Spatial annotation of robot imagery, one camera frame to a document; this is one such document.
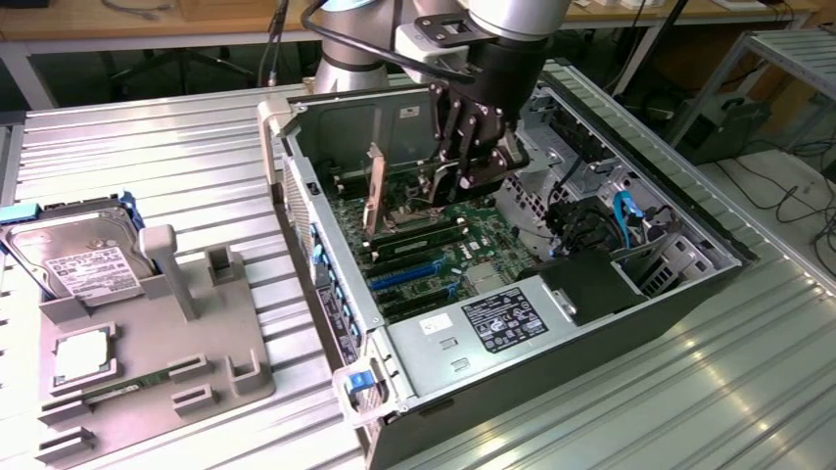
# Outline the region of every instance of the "wooden table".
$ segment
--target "wooden table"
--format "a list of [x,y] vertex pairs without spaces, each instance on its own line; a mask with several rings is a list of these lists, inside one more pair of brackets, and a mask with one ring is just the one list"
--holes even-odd
[[[808,0],[789,0],[796,19],[789,27],[800,27],[816,6]],[[648,27],[616,87],[625,87],[658,34],[674,0],[664,7],[642,11],[636,25]],[[290,0],[284,41],[317,40],[301,28],[298,16],[305,0]],[[562,29],[628,27],[636,11],[592,3],[586,8],[572,5]],[[729,12],[710,0],[689,0],[676,24],[756,23],[773,20],[773,12]],[[173,47],[262,44],[266,42],[269,18],[188,22],[178,10],[160,12],[154,22],[105,8],[98,0],[52,0],[49,8],[8,10],[0,13],[0,59],[17,83],[33,110],[54,107],[46,87],[37,77],[29,56],[70,52],[94,52]]]

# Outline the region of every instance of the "blue pcie slot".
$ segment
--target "blue pcie slot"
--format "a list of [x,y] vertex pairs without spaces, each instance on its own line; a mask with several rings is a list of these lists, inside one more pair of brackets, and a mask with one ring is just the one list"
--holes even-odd
[[382,289],[397,286],[398,284],[421,279],[421,277],[432,276],[441,270],[441,264],[444,264],[444,258],[437,259],[430,264],[425,264],[414,269],[372,281],[368,287],[372,291],[381,291]]

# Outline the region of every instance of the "white label sticker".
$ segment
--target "white label sticker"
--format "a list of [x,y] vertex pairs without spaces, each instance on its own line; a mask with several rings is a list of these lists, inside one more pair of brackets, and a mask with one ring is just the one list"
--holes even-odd
[[117,247],[48,259],[45,263],[69,293],[78,299],[92,299],[140,287],[140,281]]
[[401,119],[413,118],[420,114],[420,106],[409,106],[408,108],[401,108],[400,116]]
[[441,330],[445,330],[450,326],[453,326],[453,322],[449,319],[449,315],[446,313],[441,313],[440,315],[430,316],[418,322],[420,329],[422,330],[424,335],[430,335]]

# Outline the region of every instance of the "hard drive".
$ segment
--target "hard drive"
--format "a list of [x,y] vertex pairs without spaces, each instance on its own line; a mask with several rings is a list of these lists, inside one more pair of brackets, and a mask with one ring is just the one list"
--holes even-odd
[[44,207],[0,209],[0,244],[46,300],[100,306],[141,294],[154,266],[140,252],[142,227],[129,196]]

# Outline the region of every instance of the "hard drive label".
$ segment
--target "hard drive label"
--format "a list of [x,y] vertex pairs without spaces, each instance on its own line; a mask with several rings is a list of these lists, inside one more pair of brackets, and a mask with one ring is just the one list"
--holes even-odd
[[140,286],[118,247],[48,259],[45,264],[69,293],[82,300]]
[[548,331],[518,288],[461,307],[484,348],[498,353]]

